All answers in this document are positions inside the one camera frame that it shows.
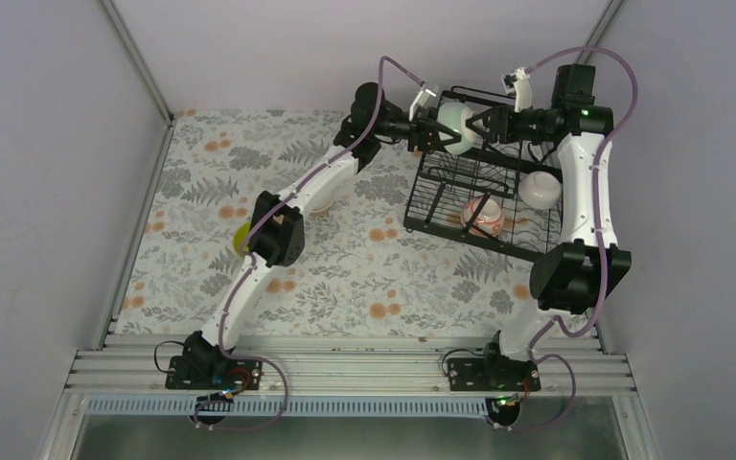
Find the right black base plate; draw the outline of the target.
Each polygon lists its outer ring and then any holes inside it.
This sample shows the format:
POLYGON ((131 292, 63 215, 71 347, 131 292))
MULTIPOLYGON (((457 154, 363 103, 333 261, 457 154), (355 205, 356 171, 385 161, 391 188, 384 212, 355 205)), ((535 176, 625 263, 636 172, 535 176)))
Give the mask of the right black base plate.
POLYGON ((443 374, 453 392, 538 392, 541 375, 528 360, 503 355, 482 356, 469 350, 453 350, 443 356, 443 374))

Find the beige patterned bowl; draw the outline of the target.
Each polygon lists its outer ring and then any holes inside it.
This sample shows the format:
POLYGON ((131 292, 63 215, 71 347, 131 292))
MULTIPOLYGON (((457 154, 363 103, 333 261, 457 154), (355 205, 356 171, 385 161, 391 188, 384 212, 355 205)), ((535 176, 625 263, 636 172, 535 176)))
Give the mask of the beige patterned bowl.
POLYGON ((307 210, 313 215, 325 213, 333 206, 335 198, 335 186, 326 185, 316 188, 310 196, 307 210))

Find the pale green bowl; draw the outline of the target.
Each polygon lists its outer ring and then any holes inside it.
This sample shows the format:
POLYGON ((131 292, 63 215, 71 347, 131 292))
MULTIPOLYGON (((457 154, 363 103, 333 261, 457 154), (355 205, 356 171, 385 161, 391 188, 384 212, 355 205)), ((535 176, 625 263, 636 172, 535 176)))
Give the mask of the pale green bowl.
POLYGON ((448 130, 439 133, 446 153, 461 155, 475 145, 479 136, 467 127, 467 121, 473 115, 474 111, 464 103, 447 102, 439 106, 437 123, 448 130))

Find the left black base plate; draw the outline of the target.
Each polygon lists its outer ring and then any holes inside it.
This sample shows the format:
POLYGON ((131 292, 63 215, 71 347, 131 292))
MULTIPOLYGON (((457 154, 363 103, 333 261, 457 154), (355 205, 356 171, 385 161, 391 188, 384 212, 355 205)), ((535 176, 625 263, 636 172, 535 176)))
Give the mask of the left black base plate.
POLYGON ((171 359, 165 387, 169 390, 201 390, 207 392, 239 392, 257 390, 263 364, 258 360, 222 358, 210 370, 193 364, 186 356, 171 359))

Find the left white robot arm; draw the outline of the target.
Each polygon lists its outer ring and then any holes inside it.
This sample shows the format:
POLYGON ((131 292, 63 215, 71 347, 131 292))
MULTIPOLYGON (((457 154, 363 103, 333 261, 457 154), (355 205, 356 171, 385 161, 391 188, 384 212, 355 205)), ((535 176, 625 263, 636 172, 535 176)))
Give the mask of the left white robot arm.
POLYGON ((256 198, 250 229, 240 243, 244 263, 239 273, 211 318, 184 341, 185 354, 197 355, 190 374, 200 385, 214 388, 226 380, 224 356, 236 347, 251 310, 304 250, 306 217, 322 210, 340 186, 361 173, 385 140, 421 151, 474 142, 467 127, 472 110, 462 103, 425 107, 432 95, 421 88, 405 111, 386 100, 378 83, 362 84, 324 156, 282 191, 256 198))

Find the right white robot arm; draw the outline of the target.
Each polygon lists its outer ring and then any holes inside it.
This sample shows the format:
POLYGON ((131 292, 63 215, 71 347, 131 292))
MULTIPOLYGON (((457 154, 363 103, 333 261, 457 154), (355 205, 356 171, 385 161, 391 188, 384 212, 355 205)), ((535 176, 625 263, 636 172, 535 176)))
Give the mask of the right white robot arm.
POLYGON ((559 244, 532 265, 529 288, 538 302, 532 323, 516 339, 496 333, 485 346, 480 375, 493 390, 515 381, 518 367, 527 376, 536 372, 536 346, 553 328, 569 338, 592 330, 632 264, 610 215, 610 153, 624 123, 614 121, 611 108, 596 104, 595 67, 560 66, 547 109, 532 106, 532 71, 519 68, 505 76, 514 105, 487 110, 480 118, 495 140, 553 143, 563 180, 563 218, 559 244))

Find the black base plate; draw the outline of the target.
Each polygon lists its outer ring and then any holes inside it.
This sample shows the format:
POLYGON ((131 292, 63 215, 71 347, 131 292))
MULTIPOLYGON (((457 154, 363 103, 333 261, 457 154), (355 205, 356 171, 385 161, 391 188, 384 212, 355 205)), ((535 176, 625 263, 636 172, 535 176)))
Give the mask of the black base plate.
POLYGON ((453 392, 538 392, 541 375, 528 360, 503 355, 482 356, 469 350, 453 350, 443 356, 443 374, 453 392))
POLYGON ((171 359, 165 387, 169 390, 201 390, 207 392, 239 392, 257 390, 263 364, 258 360, 222 358, 210 370, 193 364, 186 356, 171 359))

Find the yellow-green bowl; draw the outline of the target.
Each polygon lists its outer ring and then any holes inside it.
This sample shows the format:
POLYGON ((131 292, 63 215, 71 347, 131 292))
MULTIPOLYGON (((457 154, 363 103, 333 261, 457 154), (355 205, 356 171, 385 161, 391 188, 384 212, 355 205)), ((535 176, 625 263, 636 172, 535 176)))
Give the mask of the yellow-green bowl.
POLYGON ((244 258, 244 253, 247 251, 244 241, 249 231, 250 231, 250 223, 245 222, 235 231, 233 235, 233 239, 232 239, 233 250, 235 254, 241 259, 244 258))

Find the aluminium mounting rail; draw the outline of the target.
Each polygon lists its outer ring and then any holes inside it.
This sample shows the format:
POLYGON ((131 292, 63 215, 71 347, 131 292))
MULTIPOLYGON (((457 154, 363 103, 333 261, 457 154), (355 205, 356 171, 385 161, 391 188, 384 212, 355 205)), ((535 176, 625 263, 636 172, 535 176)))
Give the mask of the aluminium mounting rail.
POLYGON ((181 415, 217 398, 212 415, 469 418, 516 392, 529 402, 636 393, 628 360, 604 354, 594 338, 548 340, 549 359, 531 382, 498 389, 463 383, 469 366, 461 358, 475 346, 467 338, 247 337, 243 352, 266 363, 242 367, 218 388, 170 389, 164 368, 176 345, 159 335, 112 335, 103 349, 76 354, 64 390, 83 395, 93 414, 181 415))

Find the floral table mat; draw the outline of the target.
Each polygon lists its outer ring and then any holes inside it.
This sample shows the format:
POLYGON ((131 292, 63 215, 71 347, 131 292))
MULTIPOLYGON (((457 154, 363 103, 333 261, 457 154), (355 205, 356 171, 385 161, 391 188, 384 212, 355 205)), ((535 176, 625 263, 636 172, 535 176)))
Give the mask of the floral table mat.
MULTIPOLYGON (((181 112, 117 331, 200 329, 241 266, 233 238, 258 194, 305 173, 341 120, 336 111, 181 112)), ((489 336, 533 314, 527 262, 403 228, 419 159, 384 147, 309 217, 300 259, 269 282, 244 332, 489 336)))

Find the red white patterned bowl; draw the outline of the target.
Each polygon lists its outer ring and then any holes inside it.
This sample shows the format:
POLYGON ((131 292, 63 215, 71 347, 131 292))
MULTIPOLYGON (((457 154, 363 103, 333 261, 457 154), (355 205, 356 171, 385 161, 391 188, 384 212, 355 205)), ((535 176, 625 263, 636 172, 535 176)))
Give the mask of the red white patterned bowl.
POLYGON ((468 201, 460 214, 461 224, 470 225, 469 232, 476 236, 485 234, 497 237, 503 226, 505 213, 491 197, 477 196, 468 201))

